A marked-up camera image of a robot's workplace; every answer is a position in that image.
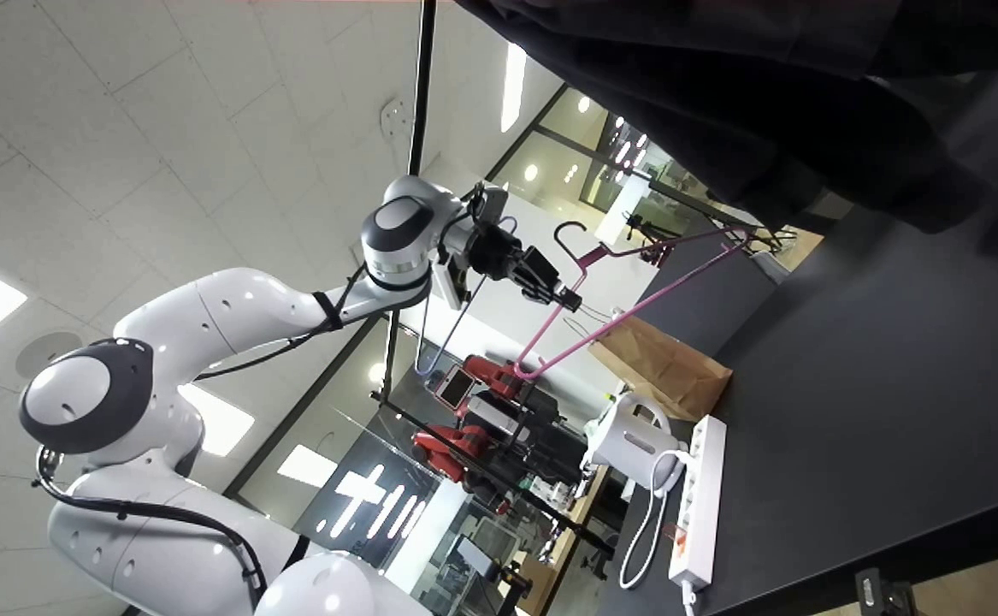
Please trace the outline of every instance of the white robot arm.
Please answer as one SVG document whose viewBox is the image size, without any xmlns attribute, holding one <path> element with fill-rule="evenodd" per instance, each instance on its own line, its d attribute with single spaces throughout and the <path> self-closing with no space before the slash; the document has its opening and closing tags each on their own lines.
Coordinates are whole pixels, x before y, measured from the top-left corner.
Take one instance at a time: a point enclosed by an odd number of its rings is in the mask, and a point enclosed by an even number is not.
<svg viewBox="0 0 998 616">
<path fill-rule="evenodd" d="M 115 326 L 115 338 L 54 360 L 21 397 L 21 424 L 42 444 L 37 483 L 58 499 L 50 543 L 156 616 L 427 615 L 364 562 L 324 553 L 186 480 L 204 428 L 179 389 L 249 348 L 297 344 L 419 303 L 432 270 L 455 300 L 471 268 L 511 278 L 529 299 L 576 309 L 580 298 L 556 270 L 499 229 L 505 198 L 478 186 L 466 207 L 405 176 L 363 225 L 366 276 L 359 269 L 343 287 L 302 293 L 259 270 L 226 269 L 142 305 Z M 62 453 L 87 453 L 88 470 L 64 492 L 52 481 Z"/>
</svg>

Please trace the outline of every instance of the white kettle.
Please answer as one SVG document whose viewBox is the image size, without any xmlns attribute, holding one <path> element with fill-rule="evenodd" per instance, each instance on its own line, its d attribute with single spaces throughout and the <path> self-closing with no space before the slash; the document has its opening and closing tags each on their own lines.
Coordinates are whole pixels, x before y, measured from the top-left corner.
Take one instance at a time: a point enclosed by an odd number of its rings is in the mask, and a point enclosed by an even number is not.
<svg viewBox="0 0 998 616">
<path fill-rule="evenodd" d="M 645 406 L 654 414 L 658 426 L 635 415 L 636 406 Z M 605 411 L 600 425 L 589 436 L 582 464 L 608 464 L 635 480 L 643 488 L 662 496 L 670 492 L 682 475 L 685 465 L 674 456 L 666 456 L 651 465 L 662 452 L 687 452 L 685 443 L 670 432 L 666 413 L 652 398 L 629 391 Z"/>
</svg>

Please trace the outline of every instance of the black table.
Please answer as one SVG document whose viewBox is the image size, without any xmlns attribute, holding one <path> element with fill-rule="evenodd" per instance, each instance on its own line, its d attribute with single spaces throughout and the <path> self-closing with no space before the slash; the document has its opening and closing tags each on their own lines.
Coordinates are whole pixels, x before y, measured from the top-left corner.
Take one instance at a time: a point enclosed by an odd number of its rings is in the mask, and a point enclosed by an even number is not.
<svg viewBox="0 0 998 616">
<path fill-rule="evenodd" d="M 998 558 L 998 81 L 948 143 L 994 181 L 986 210 L 931 237 L 855 210 L 715 353 L 736 371 L 701 615 L 822 612 L 867 566 L 917 582 Z M 599 613 L 680 613 L 667 549 Z"/>
</svg>

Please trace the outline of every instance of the brown paper bag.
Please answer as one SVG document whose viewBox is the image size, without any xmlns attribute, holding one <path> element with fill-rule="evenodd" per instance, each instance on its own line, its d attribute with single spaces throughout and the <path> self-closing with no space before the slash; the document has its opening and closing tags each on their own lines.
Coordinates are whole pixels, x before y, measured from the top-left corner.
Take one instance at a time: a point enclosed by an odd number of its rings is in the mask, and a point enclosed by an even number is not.
<svg viewBox="0 0 998 616">
<path fill-rule="evenodd" d="M 733 374 L 635 317 L 605 333 L 589 351 L 637 394 L 654 398 L 667 416 L 688 421 L 712 412 Z"/>
</svg>

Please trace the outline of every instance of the socket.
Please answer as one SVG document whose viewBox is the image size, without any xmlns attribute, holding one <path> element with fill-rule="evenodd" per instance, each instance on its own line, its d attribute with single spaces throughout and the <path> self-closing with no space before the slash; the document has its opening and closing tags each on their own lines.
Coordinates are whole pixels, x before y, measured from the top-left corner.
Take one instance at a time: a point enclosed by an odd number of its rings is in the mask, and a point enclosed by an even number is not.
<svg viewBox="0 0 998 616">
<path fill-rule="evenodd" d="M 723 451 L 726 424 L 717 418 L 702 418 L 693 428 L 685 469 L 682 500 L 677 512 L 674 549 L 670 551 L 670 580 L 694 589 L 711 583 L 718 529 L 718 496 L 723 483 Z"/>
</svg>

